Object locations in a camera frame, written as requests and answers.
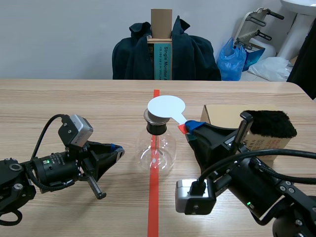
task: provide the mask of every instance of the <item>black fluffy brush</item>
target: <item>black fluffy brush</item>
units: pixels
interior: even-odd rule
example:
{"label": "black fluffy brush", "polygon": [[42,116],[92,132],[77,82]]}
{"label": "black fluffy brush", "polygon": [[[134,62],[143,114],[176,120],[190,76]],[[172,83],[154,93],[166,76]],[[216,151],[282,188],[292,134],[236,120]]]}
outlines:
{"label": "black fluffy brush", "polygon": [[265,137],[292,138],[297,135],[290,118],[283,111],[246,111],[253,116],[250,131]]}

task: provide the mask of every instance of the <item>red tape line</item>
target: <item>red tape line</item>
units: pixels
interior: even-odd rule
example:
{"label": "red tape line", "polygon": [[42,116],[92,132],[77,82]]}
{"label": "red tape line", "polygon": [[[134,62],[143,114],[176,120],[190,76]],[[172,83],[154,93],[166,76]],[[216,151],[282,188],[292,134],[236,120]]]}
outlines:
{"label": "red tape line", "polygon": [[[154,98],[158,96],[160,91],[154,90]],[[159,141],[156,141],[156,138],[152,136],[147,237],[159,237],[159,153],[155,152],[156,145],[159,147]]]}

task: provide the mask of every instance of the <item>glass flask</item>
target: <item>glass flask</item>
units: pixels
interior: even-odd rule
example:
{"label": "glass flask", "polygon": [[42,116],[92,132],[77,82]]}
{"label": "glass flask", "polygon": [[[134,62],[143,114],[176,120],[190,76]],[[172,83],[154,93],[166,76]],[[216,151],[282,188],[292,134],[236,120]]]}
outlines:
{"label": "glass flask", "polygon": [[144,119],[147,127],[136,139],[136,162],[146,171],[154,168],[166,173],[176,160],[176,140],[166,125],[169,118],[156,117],[145,110]]}

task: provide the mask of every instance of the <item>sink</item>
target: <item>sink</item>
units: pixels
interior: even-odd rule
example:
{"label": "sink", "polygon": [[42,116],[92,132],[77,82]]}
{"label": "sink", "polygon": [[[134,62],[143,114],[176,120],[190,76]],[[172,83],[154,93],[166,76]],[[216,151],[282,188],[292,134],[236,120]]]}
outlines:
{"label": "sink", "polygon": [[316,0],[280,0],[289,11],[297,13],[296,20],[282,45],[278,57],[290,60],[298,55],[316,16]]}
{"label": "sink", "polygon": [[281,0],[281,3],[289,11],[316,16],[316,0]]}

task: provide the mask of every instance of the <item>blue plastic bag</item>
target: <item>blue plastic bag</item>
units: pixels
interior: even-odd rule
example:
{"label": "blue plastic bag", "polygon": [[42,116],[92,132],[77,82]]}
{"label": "blue plastic bag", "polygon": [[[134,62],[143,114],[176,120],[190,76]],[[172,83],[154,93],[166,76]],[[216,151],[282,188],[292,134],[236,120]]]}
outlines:
{"label": "blue plastic bag", "polygon": [[242,46],[234,48],[233,38],[221,49],[217,66],[221,71],[222,80],[240,80],[246,61],[246,51]]}

